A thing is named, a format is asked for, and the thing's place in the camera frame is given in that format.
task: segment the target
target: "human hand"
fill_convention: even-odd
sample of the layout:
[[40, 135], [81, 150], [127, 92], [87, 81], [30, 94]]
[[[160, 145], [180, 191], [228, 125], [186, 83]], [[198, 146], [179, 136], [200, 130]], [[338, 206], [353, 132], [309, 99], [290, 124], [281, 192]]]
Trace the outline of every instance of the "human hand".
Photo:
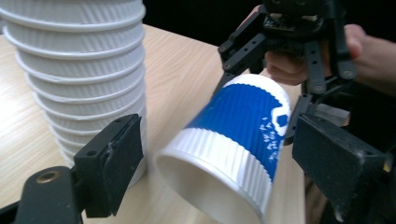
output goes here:
[[[355, 24], [346, 25], [345, 33], [346, 45], [349, 49], [350, 57], [352, 60], [355, 60], [363, 54], [366, 33], [359, 25]], [[325, 75], [330, 76], [330, 56], [328, 43], [326, 42], [321, 43], [321, 56]], [[288, 85], [298, 85], [304, 82], [307, 78], [306, 65], [304, 58], [302, 57], [295, 57], [286, 53], [270, 51], [265, 53], [265, 60], [267, 62], [267, 72], [276, 82]]]

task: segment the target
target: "cup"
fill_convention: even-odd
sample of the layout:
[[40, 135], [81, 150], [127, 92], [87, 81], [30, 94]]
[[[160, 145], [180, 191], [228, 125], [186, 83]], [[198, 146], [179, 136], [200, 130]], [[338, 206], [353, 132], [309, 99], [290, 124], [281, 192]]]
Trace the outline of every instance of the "cup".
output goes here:
[[272, 79], [228, 82], [154, 154], [164, 180], [221, 223], [263, 221], [290, 117], [290, 100]]

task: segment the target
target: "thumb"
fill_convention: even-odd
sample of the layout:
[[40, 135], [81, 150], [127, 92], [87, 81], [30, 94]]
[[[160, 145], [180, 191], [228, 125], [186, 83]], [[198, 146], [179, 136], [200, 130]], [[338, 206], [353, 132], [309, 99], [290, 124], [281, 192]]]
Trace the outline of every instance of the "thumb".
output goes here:
[[356, 24], [349, 24], [345, 26], [346, 44], [349, 48], [350, 57], [353, 59], [358, 58], [363, 54], [364, 41], [366, 33]]

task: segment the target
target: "table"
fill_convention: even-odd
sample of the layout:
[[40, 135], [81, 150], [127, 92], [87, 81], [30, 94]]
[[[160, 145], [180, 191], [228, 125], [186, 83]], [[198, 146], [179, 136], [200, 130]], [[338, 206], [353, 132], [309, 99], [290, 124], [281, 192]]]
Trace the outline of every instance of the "table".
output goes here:
[[[150, 158], [209, 101], [222, 75], [217, 47], [145, 25], [148, 97], [148, 169], [128, 189], [116, 217], [84, 223], [218, 223], [184, 201], [155, 171]], [[24, 181], [65, 165], [35, 103], [15, 48], [0, 36], [0, 207], [21, 197]], [[298, 87], [283, 86], [295, 104]], [[266, 216], [267, 224], [304, 223], [304, 175], [284, 147]]]

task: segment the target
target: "person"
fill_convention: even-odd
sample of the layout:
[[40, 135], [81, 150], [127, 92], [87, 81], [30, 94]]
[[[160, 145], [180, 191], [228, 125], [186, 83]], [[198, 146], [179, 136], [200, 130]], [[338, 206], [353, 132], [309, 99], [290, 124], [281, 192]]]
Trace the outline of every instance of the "person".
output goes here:
[[[386, 18], [382, 21], [386, 24], [378, 23], [376, 27], [373, 26], [372, 21], [366, 20], [361, 12], [355, 13], [358, 9], [364, 13], [369, 10], [369, 7], [371, 10], [378, 10], [380, 4], [384, 4], [382, 7], [387, 5], [385, 1], [378, 1], [377, 4], [368, 2], [370, 1], [365, 1], [363, 4], [366, 4], [366, 7], [361, 9], [352, 8], [354, 5], [351, 5], [349, 1], [344, 1], [349, 7], [346, 9], [348, 21], [360, 23], [348, 23], [345, 26], [346, 45], [356, 66], [357, 76], [349, 90], [344, 91], [343, 94], [349, 96], [352, 94], [353, 99], [348, 97], [342, 102], [344, 100], [342, 97], [331, 97], [325, 103], [353, 111], [349, 131], [383, 152], [395, 153], [396, 43], [394, 41], [396, 41], [396, 30], [388, 29], [391, 22], [389, 18], [392, 15], [389, 10], [385, 11], [382, 18], [377, 18]], [[254, 7], [247, 18], [257, 11], [258, 7]], [[304, 58], [275, 51], [266, 52], [264, 58], [267, 72], [276, 82], [298, 85], [306, 81], [307, 71]], [[322, 59], [327, 76], [331, 75], [329, 58], [328, 46], [324, 43], [322, 44]], [[306, 223], [319, 223], [326, 204], [324, 195], [306, 176]]]

